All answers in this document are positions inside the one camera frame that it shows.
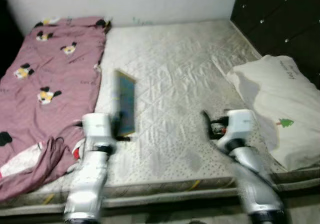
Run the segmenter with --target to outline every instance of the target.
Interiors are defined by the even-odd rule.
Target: pillow
[[[293,171],[320,161],[320,91],[288,56],[266,55],[228,72],[255,112],[268,151]]]

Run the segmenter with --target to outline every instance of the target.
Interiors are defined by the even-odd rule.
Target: bed
[[[221,69],[258,58],[228,20],[111,29],[95,112],[112,112],[113,72],[120,69],[137,80],[136,132],[110,159],[103,206],[236,196],[229,161],[209,144],[200,112],[216,118],[246,108]],[[248,143],[282,190],[319,185],[319,166],[287,172],[274,161],[257,125]],[[0,216],[63,211],[74,175],[0,203]]]

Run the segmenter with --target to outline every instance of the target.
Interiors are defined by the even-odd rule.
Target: quilted mattress
[[[136,78],[136,132],[110,158],[107,207],[235,196],[229,161],[209,143],[201,110],[212,118],[245,104],[224,69],[256,60],[255,50],[228,20],[113,28],[101,62],[95,111],[113,110],[113,73]],[[269,156],[258,127],[248,138],[284,190],[319,184],[319,168],[285,172]],[[0,216],[60,212],[74,173],[0,204]]]

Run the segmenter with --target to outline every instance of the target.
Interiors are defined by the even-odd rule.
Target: mattress
[[[200,112],[217,118],[224,109],[246,108],[216,62],[227,69],[256,60],[255,53],[228,20],[119,27],[108,33],[95,112],[113,111],[113,73],[120,69],[137,80],[136,132],[133,141],[118,142],[109,160],[104,206],[237,194],[230,163],[207,140]],[[247,143],[261,153],[283,190],[319,184],[318,167],[284,171],[268,154],[258,126]],[[38,212],[60,212],[74,175],[0,204],[0,215],[32,212],[32,205],[41,204],[47,205]]]

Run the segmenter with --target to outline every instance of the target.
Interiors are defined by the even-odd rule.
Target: white pillow
[[[288,56],[266,55],[226,75],[255,112],[273,156],[288,171],[320,161],[320,91]]]

